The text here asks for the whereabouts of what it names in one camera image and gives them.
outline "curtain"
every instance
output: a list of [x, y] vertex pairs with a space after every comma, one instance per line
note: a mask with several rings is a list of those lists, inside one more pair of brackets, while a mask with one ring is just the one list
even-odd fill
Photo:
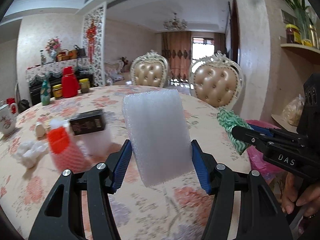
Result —
[[218, 50], [222, 54], [226, 53], [226, 36], [224, 33], [214, 33], [214, 52], [216, 53]]
[[169, 61], [173, 79], [187, 80], [191, 64], [191, 32], [162, 33], [162, 56]]

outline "mug handle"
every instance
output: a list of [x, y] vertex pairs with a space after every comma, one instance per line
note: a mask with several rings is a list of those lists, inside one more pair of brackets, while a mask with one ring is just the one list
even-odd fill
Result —
[[16, 112], [13, 114], [13, 116], [17, 116], [19, 113], [18, 113], [18, 105], [16, 104], [16, 103], [12, 103], [11, 105], [10, 105], [10, 111], [11, 111], [11, 113], [12, 113], [12, 107], [13, 106], [16, 106]]

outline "black bag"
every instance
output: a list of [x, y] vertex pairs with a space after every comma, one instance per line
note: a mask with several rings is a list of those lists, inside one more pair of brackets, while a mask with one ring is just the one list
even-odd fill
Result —
[[77, 50], [77, 58], [87, 57], [84, 48], [79, 48], [78, 45], [75, 45], [75, 49]]
[[26, 111], [28, 108], [30, 108], [28, 100], [22, 99], [22, 100], [19, 101], [19, 103], [18, 103], [18, 112], [19, 112], [19, 114], [21, 114], [22, 112]]

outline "glass vase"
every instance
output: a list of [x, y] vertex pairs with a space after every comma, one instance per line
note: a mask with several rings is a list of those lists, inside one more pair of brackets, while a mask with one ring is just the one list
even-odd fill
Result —
[[300, 8], [297, 8], [294, 10], [294, 14], [298, 20], [297, 25], [300, 30], [301, 39], [310, 40], [310, 32], [309, 32], [310, 19], [309, 19], [308, 13]]
[[52, 58], [53, 62], [57, 62], [57, 52], [54, 49], [51, 50], [50, 57]]

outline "wooden shelf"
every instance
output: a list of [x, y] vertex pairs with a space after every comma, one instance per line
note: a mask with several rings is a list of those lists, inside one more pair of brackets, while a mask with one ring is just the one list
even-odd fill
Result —
[[320, 50], [300, 44], [283, 43], [281, 47], [287, 49], [311, 62], [320, 65]]
[[271, 117], [287, 131], [297, 133], [297, 128], [289, 124], [287, 121], [283, 120], [280, 115], [272, 114]]

